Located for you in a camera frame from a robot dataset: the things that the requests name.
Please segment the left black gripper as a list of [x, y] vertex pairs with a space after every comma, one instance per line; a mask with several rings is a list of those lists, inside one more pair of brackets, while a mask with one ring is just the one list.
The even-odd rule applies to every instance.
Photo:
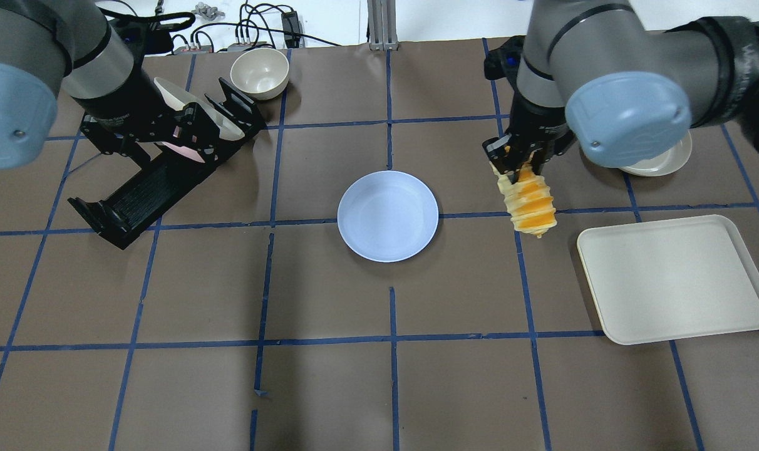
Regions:
[[200, 148], [204, 165], [225, 162], [219, 148], [221, 128], [198, 100], [185, 103], [179, 110], [168, 106], [162, 95], [145, 99], [143, 103], [135, 99], [84, 99], [79, 105], [85, 111], [82, 134], [105, 156], [117, 154], [130, 158], [139, 167], [146, 167], [152, 160], [141, 144], [156, 143], [162, 150], [171, 151], [157, 143], [155, 128], [181, 125], [190, 127], [205, 140]]

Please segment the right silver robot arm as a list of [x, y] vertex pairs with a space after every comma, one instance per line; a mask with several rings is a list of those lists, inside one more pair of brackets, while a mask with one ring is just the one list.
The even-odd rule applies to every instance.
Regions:
[[628, 1], [537, 1], [483, 73], [514, 90], [508, 127], [482, 145], [511, 183], [575, 143], [594, 165], [625, 167], [729, 121], [759, 154], [759, 22], [746, 17], [651, 33]]

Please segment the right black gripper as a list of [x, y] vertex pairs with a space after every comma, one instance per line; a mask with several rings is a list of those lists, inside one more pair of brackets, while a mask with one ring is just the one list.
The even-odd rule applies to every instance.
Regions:
[[503, 136], [483, 141], [483, 152], [499, 175], [518, 181], [524, 163], [542, 175], [545, 164], [574, 145], [574, 132], [566, 123], [564, 108], [512, 101], [509, 125]]

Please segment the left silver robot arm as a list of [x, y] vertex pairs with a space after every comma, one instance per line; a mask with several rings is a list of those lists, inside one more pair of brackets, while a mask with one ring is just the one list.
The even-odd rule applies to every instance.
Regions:
[[219, 129], [201, 111], [167, 105], [142, 57], [93, 1], [0, 1], [0, 170], [41, 154], [65, 91], [90, 116], [102, 154], [150, 162], [139, 143], [194, 162], [217, 160]]

